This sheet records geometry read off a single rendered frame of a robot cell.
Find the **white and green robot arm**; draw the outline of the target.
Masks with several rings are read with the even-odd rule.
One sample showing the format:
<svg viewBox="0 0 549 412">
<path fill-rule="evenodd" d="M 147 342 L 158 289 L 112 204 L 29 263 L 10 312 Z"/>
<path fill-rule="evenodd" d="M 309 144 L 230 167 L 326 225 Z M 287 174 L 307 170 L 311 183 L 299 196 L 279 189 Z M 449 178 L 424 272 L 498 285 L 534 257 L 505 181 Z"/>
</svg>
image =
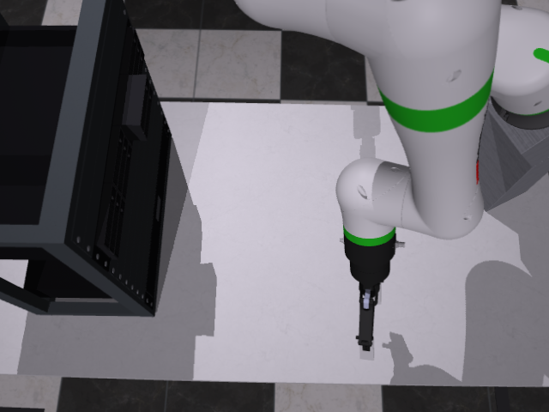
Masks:
<svg viewBox="0 0 549 412">
<path fill-rule="evenodd" d="M 353 264 L 388 263 L 405 247 L 396 227 L 459 239 L 478 226 L 490 96 L 508 124 L 549 127 L 544 10 L 502 0 L 234 1 L 264 26 L 315 35 L 368 58 L 409 167 L 366 157 L 339 175 L 340 242 Z"/>
</svg>

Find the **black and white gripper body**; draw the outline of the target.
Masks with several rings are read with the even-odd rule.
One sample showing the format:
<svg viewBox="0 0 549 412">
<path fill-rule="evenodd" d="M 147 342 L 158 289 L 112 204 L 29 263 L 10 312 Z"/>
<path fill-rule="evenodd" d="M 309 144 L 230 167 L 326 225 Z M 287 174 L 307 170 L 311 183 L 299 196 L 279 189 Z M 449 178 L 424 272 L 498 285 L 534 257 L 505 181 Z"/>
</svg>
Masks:
<svg viewBox="0 0 549 412">
<path fill-rule="evenodd" d="M 384 281 L 390 272 L 390 262 L 375 268 L 361 267 L 350 261 L 350 272 L 353 278 L 362 284 L 362 294 L 365 290 L 371 290 L 371 298 L 375 297 L 376 284 Z M 374 286 L 375 285 L 375 286 Z"/>
</svg>

